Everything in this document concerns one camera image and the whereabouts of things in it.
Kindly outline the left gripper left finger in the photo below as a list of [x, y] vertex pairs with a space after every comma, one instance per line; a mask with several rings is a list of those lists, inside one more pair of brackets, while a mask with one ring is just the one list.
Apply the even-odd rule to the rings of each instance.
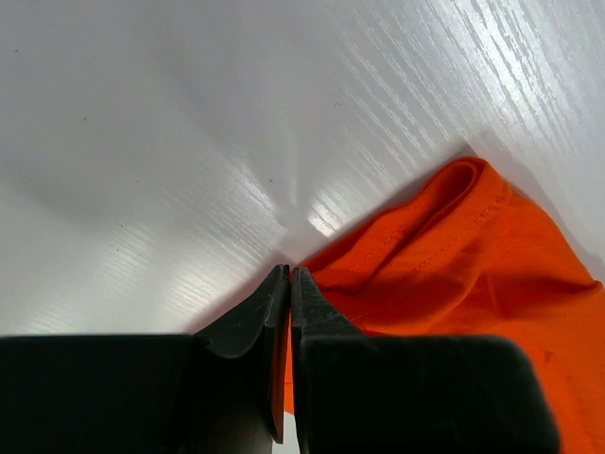
[[289, 268], [195, 334], [1, 340], [5, 453], [269, 453], [284, 437]]

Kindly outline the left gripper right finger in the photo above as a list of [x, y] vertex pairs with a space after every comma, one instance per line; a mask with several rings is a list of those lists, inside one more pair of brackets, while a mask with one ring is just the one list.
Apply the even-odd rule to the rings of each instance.
[[556, 453], [525, 353], [490, 335], [370, 336], [291, 281], [294, 414], [303, 453]]

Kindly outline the orange t shirt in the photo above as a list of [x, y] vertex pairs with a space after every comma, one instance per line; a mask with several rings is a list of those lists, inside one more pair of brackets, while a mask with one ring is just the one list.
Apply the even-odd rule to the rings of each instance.
[[448, 164], [300, 268], [367, 335], [513, 342], [554, 416], [556, 453], [603, 451], [604, 288], [549, 215], [486, 161]]

